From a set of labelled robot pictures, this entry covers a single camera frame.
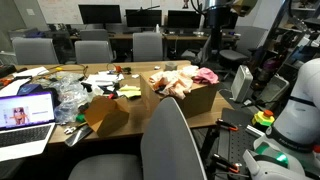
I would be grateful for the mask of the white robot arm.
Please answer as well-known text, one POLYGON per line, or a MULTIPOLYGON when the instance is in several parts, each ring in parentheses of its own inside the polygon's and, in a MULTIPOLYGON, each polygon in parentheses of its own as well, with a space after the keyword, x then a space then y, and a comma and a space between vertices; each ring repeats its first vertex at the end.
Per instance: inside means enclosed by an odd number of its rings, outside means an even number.
POLYGON ((320 59, 304 63, 288 102, 243 154, 252 180, 319 180, 320 59))

